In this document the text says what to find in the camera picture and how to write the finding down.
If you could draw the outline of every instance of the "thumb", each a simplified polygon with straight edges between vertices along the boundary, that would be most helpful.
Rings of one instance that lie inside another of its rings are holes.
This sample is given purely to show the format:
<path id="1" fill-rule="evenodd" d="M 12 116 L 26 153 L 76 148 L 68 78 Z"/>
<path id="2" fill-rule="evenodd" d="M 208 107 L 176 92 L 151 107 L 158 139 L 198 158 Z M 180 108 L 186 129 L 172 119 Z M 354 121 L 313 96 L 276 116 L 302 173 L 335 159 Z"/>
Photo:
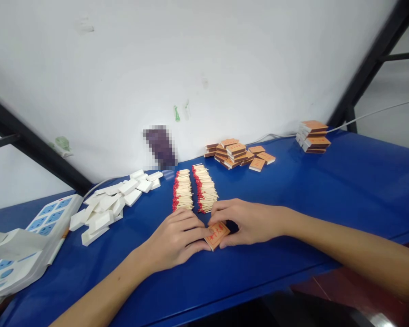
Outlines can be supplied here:
<path id="1" fill-rule="evenodd" d="M 187 245 L 179 255 L 179 263 L 185 263 L 193 254 L 202 250 L 211 251 L 209 245 L 205 241 L 196 241 Z"/>
<path id="2" fill-rule="evenodd" d="M 220 221 L 225 222 L 226 220 L 233 220 L 236 222 L 236 219 L 230 215 L 230 208 L 217 211 L 209 220 L 208 226 L 212 226 Z"/>
<path id="3" fill-rule="evenodd" d="M 243 239 L 242 239 L 242 234 L 241 232 L 237 232 L 235 234 L 230 234 L 230 235 L 225 236 L 221 240 L 219 247 L 223 249 L 227 246 L 235 246 L 235 245 L 241 245 L 241 244 L 244 244 Z"/>

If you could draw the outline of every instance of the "power strip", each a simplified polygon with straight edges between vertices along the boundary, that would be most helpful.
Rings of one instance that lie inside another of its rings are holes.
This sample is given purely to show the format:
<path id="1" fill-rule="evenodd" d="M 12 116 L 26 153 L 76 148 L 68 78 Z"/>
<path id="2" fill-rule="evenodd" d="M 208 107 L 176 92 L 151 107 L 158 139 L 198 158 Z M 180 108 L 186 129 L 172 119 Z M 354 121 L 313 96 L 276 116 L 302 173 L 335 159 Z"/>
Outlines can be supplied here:
<path id="1" fill-rule="evenodd" d="M 82 201 L 77 194 L 61 198 L 44 206 L 35 216 L 26 230 L 48 237 L 48 243 L 42 251 L 18 261 L 0 260 L 0 297 L 17 293 L 41 278 L 59 251 L 70 218 Z"/>

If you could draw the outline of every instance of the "person's left hand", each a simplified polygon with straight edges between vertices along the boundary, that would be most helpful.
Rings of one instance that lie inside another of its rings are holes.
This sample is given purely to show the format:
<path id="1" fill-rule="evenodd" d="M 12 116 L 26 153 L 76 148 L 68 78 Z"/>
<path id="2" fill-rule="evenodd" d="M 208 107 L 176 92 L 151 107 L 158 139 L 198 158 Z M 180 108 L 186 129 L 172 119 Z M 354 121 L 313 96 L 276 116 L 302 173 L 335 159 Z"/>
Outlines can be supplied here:
<path id="1" fill-rule="evenodd" d="M 191 210 L 179 208 L 165 218 L 153 235 L 136 250 L 152 274 L 185 263 L 201 250 L 211 251 L 206 241 L 201 239 L 213 233 Z"/>

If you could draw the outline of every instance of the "red floor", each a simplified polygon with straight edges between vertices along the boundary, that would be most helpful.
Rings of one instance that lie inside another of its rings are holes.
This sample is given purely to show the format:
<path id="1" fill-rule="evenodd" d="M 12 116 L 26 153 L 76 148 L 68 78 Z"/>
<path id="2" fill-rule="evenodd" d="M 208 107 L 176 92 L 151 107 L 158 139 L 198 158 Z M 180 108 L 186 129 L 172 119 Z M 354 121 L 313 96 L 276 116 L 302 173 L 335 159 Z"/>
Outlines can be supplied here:
<path id="1" fill-rule="evenodd" d="M 354 307 L 376 327 L 409 327 L 408 304 L 348 268 L 315 276 L 291 288 Z"/>

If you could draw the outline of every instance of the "power cord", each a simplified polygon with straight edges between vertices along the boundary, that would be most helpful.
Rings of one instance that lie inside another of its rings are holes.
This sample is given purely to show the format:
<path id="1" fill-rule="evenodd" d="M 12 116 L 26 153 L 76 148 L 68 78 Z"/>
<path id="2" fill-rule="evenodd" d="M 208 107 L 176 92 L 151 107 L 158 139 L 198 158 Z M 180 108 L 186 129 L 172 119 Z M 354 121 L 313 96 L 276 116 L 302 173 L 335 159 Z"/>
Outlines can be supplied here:
<path id="1" fill-rule="evenodd" d="M 371 116 L 372 114 L 376 114 L 376 113 L 378 113 L 378 112 L 380 112 L 380 111 L 384 111 L 384 110 L 388 110 L 388 109 L 392 109 L 392 108 L 397 108 L 397 107 L 402 106 L 402 105 L 404 105 L 404 104 L 409 104 L 409 101 L 408 101 L 408 102 L 405 102 L 405 103 L 402 103 L 402 104 L 397 104 L 397 105 L 392 106 L 392 107 L 387 107 L 387 108 L 383 108 L 383 109 L 380 109 L 380 110 L 377 110 L 377 111 L 373 111 L 372 113 L 369 113 L 369 114 L 365 114 L 365 115 L 363 115 L 363 116 L 360 116 L 360 117 L 358 117 L 358 118 L 355 118 L 355 119 L 353 119 L 353 120 L 351 120 L 351 121 L 349 121 L 349 122 L 347 122 L 347 123 L 345 123 L 345 124 L 343 124 L 343 125 L 341 125 L 341 126 L 335 128 L 335 129 L 331 129 L 330 131 L 327 131 L 327 133 L 334 132 L 334 131 L 336 131 L 336 130 L 338 130 L 338 129 L 344 127 L 344 126 L 350 125 L 351 123 L 354 123 L 356 120 L 359 120 L 359 119 L 362 119 L 362 118 Z"/>
<path id="2" fill-rule="evenodd" d="M 347 122 L 347 123 L 345 123 L 345 124 L 342 124 L 341 126 L 339 126 L 339 127 L 337 127 L 337 128 L 334 128 L 334 129 L 331 129 L 330 131 L 327 131 L 327 133 L 334 132 L 334 131 L 336 131 L 336 130 L 338 130 L 338 129 L 343 128 L 344 126 L 350 125 L 351 123 L 354 123 L 356 120 L 359 120 L 359 119 L 362 119 L 362 118 L 371 116 L 372 114 L 376 114 L 376 113 L 379 113 L 379 112 L 384 111 L 384 110 L 388 110 L 388 109 L 392 109 L 392 108 L 397 108 L 397 107 L 402 106 L 402 105 L 404 105 L 404 104 L 409 104 L 409 101 L 408 101 L 408 102 L 405 102 L 405 103 L 402 103 L 402 104 L 397 104 L 397 105 L 394 105 L 394 106 L 391 106 L 391 107 L 383 108 L 383 109 L 380 109 L 380 110 L 377 110 L 377 111 L 373 111 L 372 113 L 369 113 L 369 114 L 362 115 L 362 116 L 360 116 L 360 117 L 358 117 L 358 118 L 355 118 L 355 119 L 353 119 L 353 120 L 351 120 L 351 121 L 349 121 L 349 122 Z M 263 139 L 265 139 L 266 137 L 269 137 L 269 136 L 272 136 L 274 139 L 282 139 L 282 138 L 288 138 L 288 137 L 295 137 L 295 134 L 291 134 L 291 135 L 278 135 L 278 134 L 268 133 L 268 134 L 262 136 L 260 139 L 257 139 L 256 141 L 253 141 L 253 142 L 250 142 L 250 143 L 246 143 L 246 145 L 258 143 L 258 142 L 262 141 Z M 105 183 L 105 182 L 108 182 L 108 181 L 110 181 L 111 179 L 121 178 L 121 177 L 122 177 L 122 176 L 111 177 L 111 178 L 105 179 L 104 181 L 98 183 L 98 184 L 95 185 L 92 189 L 90 189 L 87 194 L 85 194 L 85 196 L 83 197 L 83 200 L 85 200 L 86 197 L 87 197 L 92 191 L 94 191 L 97 187 L 99 187 L 101 184 L 103 184 L 103 183 Z"/>

